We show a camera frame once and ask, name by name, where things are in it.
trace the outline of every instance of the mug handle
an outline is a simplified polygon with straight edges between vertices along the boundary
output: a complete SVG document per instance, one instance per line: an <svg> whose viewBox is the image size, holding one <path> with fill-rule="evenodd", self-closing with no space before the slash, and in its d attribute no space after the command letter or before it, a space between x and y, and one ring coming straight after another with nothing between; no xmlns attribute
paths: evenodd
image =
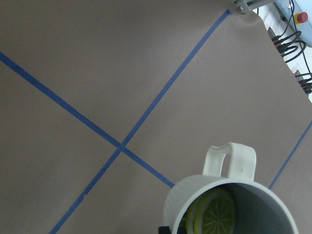
<svg viewBox="0 0 312 234"><path fill-rule="evenodd" d="M203 175L221 176L225 155L231 155L228 178L254 180L256 154L253 148L229 142L221 147L211 146L207 152Z"/></svg>

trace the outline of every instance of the lemon slice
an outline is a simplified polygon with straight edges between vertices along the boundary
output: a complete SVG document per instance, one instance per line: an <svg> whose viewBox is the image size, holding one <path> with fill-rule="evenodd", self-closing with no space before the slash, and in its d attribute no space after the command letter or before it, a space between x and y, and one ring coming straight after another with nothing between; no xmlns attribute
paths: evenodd
<svg viewBox="0 0 312 234"><path fill-rule="evenodd" d="M194 234L194 220L199 202L200 197L198 197L195 201L193 201L192 204L187 209L185 219L185 229L187 234Z"/></svg>
<svg viewBox="0 0 312 234"><path fill-rule="evenodd" d="M222 188L211 189L197 200L198 202L194 208L196 212L193 226L194 234L234 233L235 202L227 190Z"/></svg>

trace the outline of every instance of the mug rim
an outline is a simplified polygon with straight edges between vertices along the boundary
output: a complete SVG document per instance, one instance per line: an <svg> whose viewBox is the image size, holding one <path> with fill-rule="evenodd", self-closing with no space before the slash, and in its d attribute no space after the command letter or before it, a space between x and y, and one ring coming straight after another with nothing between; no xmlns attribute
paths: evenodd
<svg viewBox="0 0 312 234"><path fill-rule="evenodd" d="M290 211L288 210L286 205L283 203L283 201L276 194L274 194L271 190L269 190L267 187L265 187L265 186L263 186L257 182L254 182L253 180L244 180L241 178L225 178L225 177L219 177L218 180L211 182L211 183L208 183L207 185L201 187L197 191L194 191L194 193L188 198L188 200L184 203L184 205L182 205L181 208L179 209L179 212L177 213L174 224L172 226L172 234L176 234L183 215L185 214L185 212L187 211L187 209L189 208L191 203L196 198L198 198L200 195L202 195L203 193L205 193L206 191L208 191L212 188L215 188L215 187L220 186L220 185L225 185L225 184L243 184L243 185L256 187L257 189L260 189L261 191L265 192L284 211L286 217L288 218L288 221L290 222L290 225L292 227L294 234L298 234L298 229L297 229L296 223L295 223L293 216L291 215Z"/></svg>

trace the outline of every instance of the blue painter's tape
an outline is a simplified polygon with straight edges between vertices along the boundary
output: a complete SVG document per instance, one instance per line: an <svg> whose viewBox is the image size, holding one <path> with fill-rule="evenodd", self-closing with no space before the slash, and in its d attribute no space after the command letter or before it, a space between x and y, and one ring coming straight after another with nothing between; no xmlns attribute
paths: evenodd
<svg viewBox="0 0 312 234"><path fill-rule="evenodd" d="M13 71L15 71L17 74L19 74L21 77L23 77L25 80L30 82L32 85L34 85L36 88L38 88L40 91L42 91L44 94L46 94L50 99L55 101L57 104L59 104L61 107L63 107L66 111L71 113L73 116L75 116L77 119L79 119L82 123L87 125L89 128L91 128L93 131L98 133L101 137L103 137L105 140L109 141L112 145L115 147L118 147L120 143L115 140L112 136L107 134L104 130L99 128L97 125L95 125L92 121L90 121L85 116L78 113L71 105L69 105L66 101L61 99L58 95L56 95L54 92L52 92L50 89L48 89L46 86L44 86L42 83L40 83L37 79L35 79L33 76L31 76L29 73L27 73L24 69L19 67L16 63L14 63L11 59L9 59L7 56L5 56L3 53L0 52L0 60L7 65L9 68L11 68ZM156 171L153 167L148 165L146 162L144 162L141 158L136 156L134 153L132 153L127 148L123 149L123 152L130 158L132 158L135 162L137 162L139 165L144 167L147 171L152 173L154 176L156 176L158 179L163 181L165 184L167 184L170 187L173 187L174 184L168 180L166 177L164 177L161 173ZM85 190L80 194L80 196L76 199L76 201L72 204L72 206L68 209L68 211L65 213L65 215L60 219L60 221L56 224L56 226L53 228L53 230L50 233L56 233L61 226L64 224L64 222L67 220L67 218L73 213L73 211L76 209L76 207L83 201L83 198L85 195L89 193L89 191L94 187L96 182L99 180L99 178L105 173L105 171L110 167L110 165L114 162L117 155L111 156L108 161L105 163L105 165L102 167L102 169L98 172L98 174L93 178L93 180L89 183L88 187L85 188Z"/></svg>
<svg viewBox="0 0 312 234"><path fill-rule="evenodd" d="M23 68L21 68L16 63L14 63L10 58L8 58L2 52L0 52L0 60L5 65L7 65L9 68L11 68L14 72L16 72L21 77L23 77L26 81L31 83L33 86L35 86L37 89L39 89L45 95L47 95L50 99L52 99L54 102L56 102L62 108L64 108L66 111L71 113L74 117L79 119L81 122L83 122L89 128L91 128L93 131L95 131L97 134L99 134L101 137L103 137L105 140L107 140L109 143L111 143L115 147L118 147L120 145L120 143L118 141L116 141L113 137L111 137L104 130L102 130L97 125L95 125L87 117L81 115L74 107L72 107L66 101L61 99L57 94L55 94L53 91L48 89L44 84L42 84L39 80L34 78L32 75L30 75L28 72L26 72Z"/></svg>
<svg viewBox="0 0 312 234"><path fill-rule="evenodd" d="M118 148L124 148L125 145L128 144L128 142L131 140L131 138L135 135L135 133L138 131L138 129L141 127L143 122L147 119L149 114L152 112L152 110L157 106L157 104L160 102L160 100L164 97L166 92L169 90L169 88L172 86L172 84L176 81L176 79L179 77L179 75L183 72L183 70L186 68L186 66L191 62L191 60L194 58L196 53L200 50L200 48L204 45L204 43L207 41L207 39L211 36L211 34L217 29L217 27L223 22L223 20L229 15L229 11L227 10L220 16L220 18L213 24L213 26L208 30L208 32L203 36L203 38L199 41L199 43L195 46L195 48L190 52L190 54L186 57L186 59L182 62L182 64L179 66L179 68L176 70L176 72L172 75L172 77L169 79L169 81L166 83L166 85L162 88L162 90L159 92L159 94L156 96L156 98L153 100L151 105L147 108L147 110L144 112L144 114L141 116L141 118L137 121L135 126L132 128L130 133L126 136L126 138L123 140L121 145Z"/></svg>
<svg viewBox="0 0 312 234"><path fill-rule="evenodd" d="M287 159L285 160L284 164L282 165L282 167L279 169L279 171L277 172L275 178L273 179L272 183L269 186L269 189L272 189L272 187L274 186L274 184L276 183L277 179L280 177L280 175L282 174L283 170L285 169L286 165L289 163L289 161L291 160L293 154L296 152L297 148L299 147L300 143L302 142L303 138L306 136L306 134L308 133L309 129L312 126L312 121L310 122L310 124L308 125L308 127L306 128L306 130L304 131L304 133L302 134L302 136L300 137L299 141L297 142L297 144L294 146L294 148L292 149L290 155L287 157Z"/></svg>
<svg viewBox="0 0 312 234"><path fill-rule="evenodd" d="M213 26L208 30L208 32L203 36L203 38L199 41L199 43L195 46L195 48L191 51L191 53L186 57L186 59L182 62L180 67L176 70L176 72L173 74L173 76L169 79L169 81L166 83L166 85L163 87L163 89L160 91L160 93L156 96L152 104L147 108L147 110L144 112L142 117L138 120L138 122L135 124L135 126L132 128L130 133L126 136L126 138L122 141L122 143L117 147L117 149L114 151L110 159L114 161L116 157L125 149L126 145L129 143L131 138L135 135L135 133L138 131L140 126L143 124L143 122L147 119L149 114L152 112L152 110L156 107L156 105L159 103L159 101L162 99L162 97L166 94L166 92L169 90L169 88L172 86L174 81L178 78L178 76L182 73L182 71L185 69L185 67L191 62L192 58L196 55L196 53L200 50L200 48L203 46L203 44L207 41L207 39L211 36L211 34L216 30L216 28L223 22L223 20L230 14L230 12L227 10L224 12L220 18L213 24ZM134 155L130 154L128 155L133 160L136 160L137 163L139 163L141 166L145 166L146 169L151 170L151 167L148 167L149 165L145 163L143 160L138 160L138 158L134 157ZM85 192L88 193L92 187L97 183L97 181L102 177L102 175L105 173L106 170L100 170L96 177L90 182L90 184L87 186L87 188L84 190L84 192L77 198L77 200L74 202L74 204L71 206L70 210L66 212L66 214L62 217L62 219L58 222L57 226L54 227L53 232L50 232L50 234L55 234L61 226L64 224L66 219L74 212L74 210L77 208L77 206L82 202L83 196L85 195Z"/></svg>
<svg viewBox="0 0 312 234"><path fill-rule="evenodd" d="M114 160L117 158L117 156L121 153L121 151L125 151L127 153L127 156L132 158L134 161L136 161L139 165L143 166L145 169L150 171L152 174L157 176L163 181L166 181L166 178L163 177L160 173L158 173L155 169L153 169L151 166L149 166L146 162L141 160L139 157L134 155L132 152L127 150L125 146L129 143L131 138L135 135L135 133L138 131L138 129L141 127L143 122L146 120L146 118L149 116L149 114L152 112L152 110L156 107L156 105L160 102L160 100L163 98L163 96L166 94L166 92L169 90L169 88L172 86L172 84L175 82L175 80L179 77L179 75L183 72L185 67L191 62L193 57L196 55L196 53L200 50L200 48L203 46L203 44L207 41L207 39L210 37L210 35L216 30L216 28L223 22L223 20L229 15L231 12L227 10L222 14L222 16L213 24L213 26L208 30L208 32L204 35L204 37L199 41L199 43L196 45L196 47L191 51L191 53L187 56L187 58L183 61L183 63L180 65L180 67L176 70L176 72L173 74L173 76L169 79L169 81L166 83L166 85L163 87L163 89L160 91L160 93L157 95L157 97L154 99L152 104L147 108L147 110L144 112L142 117L138 120L136 125L133 127L133 129L130 131L130 133L126 136L126 138L123 140L121 144L117 142L115 139L113 139L110 135L108 135L106 132L101 130L99 127L97 127L94 123L92 123L89 119L79 114L73 107L71 107L67 102L62 100L59 96L57 96L55 93L53 93L51 90L49 90L46 86L44 86L42 83L40 83L38 80L36 80L34 77L32 77L30 74L28 74L26 71L24 71L21 67L19 67L17 64L12 62L8 57L6 57L3 53L0 53L0 59L3 63L5 63L8 67L10 67L13 71L18 73L21 77L26 79L28 82L30 82L32 85L37 87L39 90L41 90L44 94L46 94L49 98L51 98L53 101L55 101L57 104L62 106L65 110L67 110L69 113L74 115L76 118L78 118L81 122L86 124L88 127L93 129L95 132L97 132L100 136L105 138L107 141L109 141L111 144L117 147L115 152L111 155L109 160L106 162L106 164L101 168L101 170L96 174L96 176L92 179L92 181L88 184L88 186L84 189L84 191L79 195L79 197L75 200L75 202L72 204L72 206L68 209L68 211L65 213L65 215L61 218L61 220L56 224L56 226L52 229L50 232L51 234L55 234L58 232L58 230L62 227L62 225L65 223L65 221L68 219L68 217L75 211L75 209L78 207L78 205L83 201L83 198L85 195L87 195L92 188L95 186L95 184L98 182L98 180L103 176L105 171L109 168L109 166L114 162ZM170 181L166 181L166 184L168 184L170 187L173 187L174 184Z"/></svg>
<svg viewBox="0 0 312 234"><path fill-rule="evenodd" d="M166 177L164 177L161 173L156 171L153 167L151 167L149 164L144 162L141 158L136 156L134 153L132 153L130 150L125 148L123 152L131 159L133 159L135 162L137 162L139 165L141 165L143 168L145 168L147 171L152 173L154 176L156 176L158 179L160 179L162 182L167 184L170 188L174 187L175 184L173 184L170 180L168 180Z"/></svg>

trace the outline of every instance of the table surface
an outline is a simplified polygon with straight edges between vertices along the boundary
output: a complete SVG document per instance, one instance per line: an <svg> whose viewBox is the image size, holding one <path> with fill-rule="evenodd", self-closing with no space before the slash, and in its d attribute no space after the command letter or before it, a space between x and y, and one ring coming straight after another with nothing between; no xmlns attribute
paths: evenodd
<svg viewBox="0 0 312 234"><path fill-rule="evenodd" d="M229 141L312 229L312 107L256 14L3 0L0 31L1 232L157 233L170 187Z"/></svg>

